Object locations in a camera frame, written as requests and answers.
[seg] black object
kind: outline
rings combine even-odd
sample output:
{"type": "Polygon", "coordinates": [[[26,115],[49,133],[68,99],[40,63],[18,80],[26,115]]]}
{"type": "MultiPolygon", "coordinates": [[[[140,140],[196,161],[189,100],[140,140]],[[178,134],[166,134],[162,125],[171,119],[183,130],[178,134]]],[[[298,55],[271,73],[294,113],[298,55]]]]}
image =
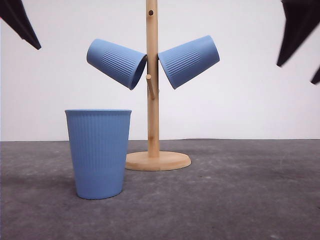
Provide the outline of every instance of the black object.
{"type": "Polygon", "coordinates": [[[21,0],[0,0],[0,17],[19,34],[22,39],[26,40],[38,50],[41,48],[21,0]]]}
{"type": "Polygon", "coordinates": [[[318,71],[315,73],[315,75],[313,76],[313,79],[311,80],[311,83],[313,84],[317,84],[319,82],[320,82],[320,67],[318,71]]]}
{"type": "MultiPolygon", "coordinates": [[[[320,0],[282,0],[286,23],[277,65],[282,66],[320,22],[320,0]]],[[[313,84],[320,82],[319,71],[313,84]]]]}

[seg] cup base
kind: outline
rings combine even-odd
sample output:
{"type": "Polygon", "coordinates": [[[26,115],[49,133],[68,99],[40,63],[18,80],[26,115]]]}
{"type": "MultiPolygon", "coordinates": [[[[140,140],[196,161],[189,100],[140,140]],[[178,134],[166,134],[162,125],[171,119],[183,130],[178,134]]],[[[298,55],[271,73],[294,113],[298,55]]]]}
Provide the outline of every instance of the cup base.
{"type": "Polygon", "coordinates": [[[123,189],[124,165],[109,167],[103,173],[86,169],[76,169],[75,188],[76,193],[83,199],[107,199],[121,193],[123,189]]]}
{"type": "Polygon", "coordinates": [[[102,195],[102,196],[96,196],[96,197],[92,197],[92,196],[84,196],[84,195],[80,195],[80,194],[76,194],[79,198],[81,199],[85,199],[85,200],[101,200],[101,199],[109,199],[109,198],[113,198],[117,195],[119,195],[120,193],[122,193],[122,190],[115,193],[115,194],[108,194],[108,195],[102,195]]]}

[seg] blue ribbed plastic cup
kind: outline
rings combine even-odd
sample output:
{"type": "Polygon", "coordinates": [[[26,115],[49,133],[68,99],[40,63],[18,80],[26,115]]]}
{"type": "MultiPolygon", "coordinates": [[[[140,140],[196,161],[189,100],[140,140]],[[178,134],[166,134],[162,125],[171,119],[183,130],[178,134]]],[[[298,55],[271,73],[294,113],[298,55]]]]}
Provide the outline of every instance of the blue ribbed plastic cup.
{"type": "Polygon", "coordinates": [[[131,110],[66,110],[77,195],[105,199],[122,191],[131,110]]]}
{"type": "Polygon", "coordinates": [[[158,57],[174,89],[220,61],[211,36],[204,36],[160,52],[158,57]]]}
{"type": "Polygon", "coordinates": [[[89,64],[130,90],[138,84],[147,55],[101,39],[94,40],[86,54],[89,64]]]}

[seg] wooden round base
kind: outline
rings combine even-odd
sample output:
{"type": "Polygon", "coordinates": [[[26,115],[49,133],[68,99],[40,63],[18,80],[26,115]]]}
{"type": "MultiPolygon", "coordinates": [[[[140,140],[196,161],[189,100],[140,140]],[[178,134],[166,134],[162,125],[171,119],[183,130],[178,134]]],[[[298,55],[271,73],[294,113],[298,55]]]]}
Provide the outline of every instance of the wooden round base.
{"type": "Polygon", "coordinates": [[[126,155],[125,168],[137,171],[167,171],[181,169],[191,164],[188,155],[173,151],[161,151],[159,157],[149,157],[147,151],[126,155]]]}

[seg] gray floor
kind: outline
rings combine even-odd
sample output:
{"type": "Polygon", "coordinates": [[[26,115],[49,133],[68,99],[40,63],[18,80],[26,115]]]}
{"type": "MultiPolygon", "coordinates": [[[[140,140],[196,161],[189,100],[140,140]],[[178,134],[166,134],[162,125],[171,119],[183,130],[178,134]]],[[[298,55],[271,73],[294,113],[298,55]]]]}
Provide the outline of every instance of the gray floor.
{"type": "MultiPolygon", "coordinates": [[[[131,141],[129,152],[146,150],[131,141]]],[[[3,240],[320,240],[320,140],[161,142],[192,165],[76,196],[69,143],[1,144],[3,240]]]]}

